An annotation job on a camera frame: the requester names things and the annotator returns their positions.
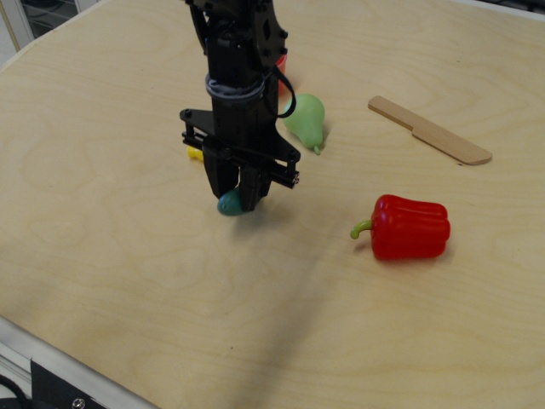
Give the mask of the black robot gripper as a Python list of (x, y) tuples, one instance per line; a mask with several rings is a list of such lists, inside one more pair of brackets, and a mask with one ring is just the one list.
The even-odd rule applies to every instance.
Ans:
[(253, 211), (268, 195), (272, 181), (286, 187), (299, 181), (296, 164), (301, 154), (279, 134), (277, 114), (276, 91), (241, 104), (214, 99), (210, 111), (180, 112), (186, 124), (184, 143), (203, 151), (209, 184), (218, 199), (238, 185), (239, 167), (244, 212)]

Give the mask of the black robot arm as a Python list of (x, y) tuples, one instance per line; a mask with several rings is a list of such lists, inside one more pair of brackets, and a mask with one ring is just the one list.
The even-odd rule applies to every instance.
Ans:
[(293, 187), (301, 155), (277, 130), (296, 108), (278, 109), (279, 88), (293, 87), (278, 67), (288, 37), (271, 1), (190, 1), (192, 23), (208, 61), (209, 111), (184, 109), (183, 141), (204, 155), (213, 194), (238, 191), (252, 211), (272, 183)]

